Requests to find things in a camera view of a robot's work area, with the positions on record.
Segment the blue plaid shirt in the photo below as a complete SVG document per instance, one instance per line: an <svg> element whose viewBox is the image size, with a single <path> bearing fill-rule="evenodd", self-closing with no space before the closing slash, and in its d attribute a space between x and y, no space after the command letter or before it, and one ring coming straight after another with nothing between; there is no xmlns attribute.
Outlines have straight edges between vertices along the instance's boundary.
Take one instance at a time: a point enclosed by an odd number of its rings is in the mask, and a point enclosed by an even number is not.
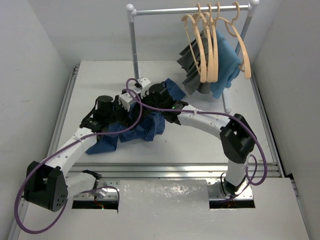
<svg viewBox="0 0 320 240"><path fill-rule="evenodd" d="M174 100L182 100L186 94L170 78L167 78L162 85L168 89L169 94ZM117 149L118 140L121 143L142 139L146 142L154 140L156 135L162 135L165 131L165 118L159 112L151 112L148 116L141 118L141 121L135 128L121 134L105 135L85 153L87 155L96 155L102 153L114 152ZM107 127L108 132L120 132L127 127L116 122Z"/></svg>

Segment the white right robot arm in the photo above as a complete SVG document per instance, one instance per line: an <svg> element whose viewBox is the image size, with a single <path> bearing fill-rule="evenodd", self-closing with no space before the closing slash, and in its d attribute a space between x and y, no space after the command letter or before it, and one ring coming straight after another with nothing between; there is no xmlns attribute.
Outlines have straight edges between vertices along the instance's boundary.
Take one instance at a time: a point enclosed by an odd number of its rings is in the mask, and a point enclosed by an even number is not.
<svg viewBox="0 0 320 240"><path fill-rule="evenodd" d="M168 122L201 130L221 141L228 163L225 178L220 180L220 190L226 197L235 197L245 181L248 157L255 147L252 136L237 122L248 127L245 118L235 114L235 119L225 120L220 115L199 114L198 109L187 102L175 100L163 83L152 85L140 96L144 104L162 109L160 113Z"/></svg>

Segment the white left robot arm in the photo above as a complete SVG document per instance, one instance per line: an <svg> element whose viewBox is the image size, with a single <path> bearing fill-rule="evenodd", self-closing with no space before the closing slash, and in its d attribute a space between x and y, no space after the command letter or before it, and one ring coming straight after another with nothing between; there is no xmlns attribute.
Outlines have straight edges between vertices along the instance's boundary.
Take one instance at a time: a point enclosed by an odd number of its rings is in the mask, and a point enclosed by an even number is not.
<svg viewBox="0 0 320 240"><path fill-rule="evenodd" d="M134 100L127 94L98 96L92 110L82 119L72 137L48 161L32 162L27 168L23 198L57 212L67 199L94 188L100 175L84 170L68 178L80 157L98 142L109 126L127 120Z"/></svg>

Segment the grey hanging garment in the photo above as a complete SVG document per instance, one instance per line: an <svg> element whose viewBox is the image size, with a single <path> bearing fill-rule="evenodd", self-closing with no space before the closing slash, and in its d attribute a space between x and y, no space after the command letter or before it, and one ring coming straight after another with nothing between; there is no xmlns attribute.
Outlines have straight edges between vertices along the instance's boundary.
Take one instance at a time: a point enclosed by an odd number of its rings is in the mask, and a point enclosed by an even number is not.
<svg viewBox="0 0 320 240"><path fill-rule="evenodd" d="M204 47L205 60L208 61L208 41L203 30L200 32L200 37ZM200 64L200 51L196 39L191 42L191 47L196 57L196 61L198 62L198 64ZM192 95L196 91L200 94L208 95L210 93L210 83L201 83L200 74L198 73L198 70L195 66L195 61L193 59L190 46L188 45L187 47L185 47L179 53L179 55L181 57L177 60L177 63L186 72L186 79L182 82L185 90L189 95Z"/></svg>

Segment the light blue hanging garment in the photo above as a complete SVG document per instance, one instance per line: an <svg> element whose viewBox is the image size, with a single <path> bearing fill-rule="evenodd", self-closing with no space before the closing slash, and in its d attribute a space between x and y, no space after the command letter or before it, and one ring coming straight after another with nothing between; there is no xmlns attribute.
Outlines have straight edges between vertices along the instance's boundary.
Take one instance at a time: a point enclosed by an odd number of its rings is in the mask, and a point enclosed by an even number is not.
<svg viewBox="0 0 320 240"><path fill-rule="evenodd" d="M222 33L216 30L218 49L218 80L210 83L210 91L219 99L225 88L232 86L232 81L239 75L242 61Z"/></svg>

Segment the metal clothes rack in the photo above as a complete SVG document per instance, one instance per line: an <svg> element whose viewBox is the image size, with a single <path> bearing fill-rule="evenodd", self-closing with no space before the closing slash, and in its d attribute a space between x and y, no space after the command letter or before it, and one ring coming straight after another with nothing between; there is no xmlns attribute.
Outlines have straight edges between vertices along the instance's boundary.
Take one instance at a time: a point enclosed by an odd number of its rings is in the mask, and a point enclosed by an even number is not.
<svg viewBox="0 0 320 240"><path fill-rule="evenodd" d="M243 25L241 33L239 33L243 40L246 36L252 17L259 3L260 2L258 0L252 0L247 5L239 5L240 11L247 11L247 17L245 19L245 23ZM213 18L215 18L217 16L217 7L211 6L211 9L212 9L212 16ZM202 12L206 16L206 19L208 19L208 16L205 14L205 12L209 12L208 6L201 7L199 4L197 4L196 7L137 10L135 9L133 4L129 3L126 5L126 10L127 10L128 24L129 24L133 72L134 72L134 77L137 79L140 76L139 76L136 36L135 36L135 17L150 16L150 15L185 14L185 16L183 16L182 18L182 21L186 22L187 18L191 18L192 25L195 26L196 25L195 19L201 17L200 12ZM234 5L220 6L220 12L230 12L230 11L237 11L236 7ZM237 43L235 52L237 55L240 52L242 52L240 49L239 43Z"/></svg>

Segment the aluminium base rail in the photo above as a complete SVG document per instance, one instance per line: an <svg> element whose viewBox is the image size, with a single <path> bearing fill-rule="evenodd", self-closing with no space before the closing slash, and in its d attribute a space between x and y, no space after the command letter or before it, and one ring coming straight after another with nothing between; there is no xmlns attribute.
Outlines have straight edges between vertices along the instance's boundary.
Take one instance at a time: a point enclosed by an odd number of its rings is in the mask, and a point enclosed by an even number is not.
<svg viewBox="0 0 320 240"><path fill-rule="evenodd" d="M62 105L55 143L62 146L92 109L95 99L120 94L132 74L130 61L83 61L76 65ZM245 117L264 152L261 157L259 150L254 149L249 172L255 174L256 180L263 175L281 178L283 171L254 81L239 75L229 89L229 96L232 113ZM192 127L167 123L164 133L153 141L137 139L119 143L111 153L82 155L69 175L91 170L100 173L109 184L122 179L205 179L212 185L226 172L227 162L216 137Z"/></svg>

